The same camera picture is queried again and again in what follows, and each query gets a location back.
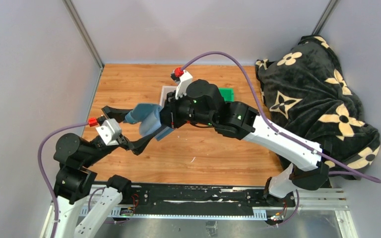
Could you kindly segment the blue card holder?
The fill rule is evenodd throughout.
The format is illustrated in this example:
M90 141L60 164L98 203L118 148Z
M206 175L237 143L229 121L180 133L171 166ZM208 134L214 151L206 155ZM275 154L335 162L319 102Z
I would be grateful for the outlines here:
M142 137L148 136L161 127L160 112L162 107L159 104L140 103L127 113L124 123L139 123L139 134Z

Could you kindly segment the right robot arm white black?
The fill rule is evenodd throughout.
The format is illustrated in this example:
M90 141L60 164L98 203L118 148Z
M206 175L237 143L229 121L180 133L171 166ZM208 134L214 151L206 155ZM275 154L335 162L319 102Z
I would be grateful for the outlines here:
M263 199L276 207L297 189L317 190L328 180L329 166L320 155L321 146L305 140L265 119L260 111L239 101L226 101L220 89L205 80L180 83L162 89L161 137L186 123L202 124L228 138L263 146L290 160L290 165L265 183Z

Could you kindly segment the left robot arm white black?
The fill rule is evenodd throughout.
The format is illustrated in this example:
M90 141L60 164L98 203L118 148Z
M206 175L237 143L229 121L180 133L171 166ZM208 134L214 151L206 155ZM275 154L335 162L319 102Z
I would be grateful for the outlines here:
M86 123L98 132L91 141L71 133L70 126L59 129L62 135L56 143L54 160L60 168L55 184L49 185L54 204L49 238L92 238L115 206L130 204L128 213L132 214L139 204L131 181L113 175L102 188L98 202L80 224L76 222L83 204L95 193L92 186L97 174L90 167L118 148L139 155L164 130L162 107L157 104L138 104L133 109L106 106L102 111L102 116L90 118Z

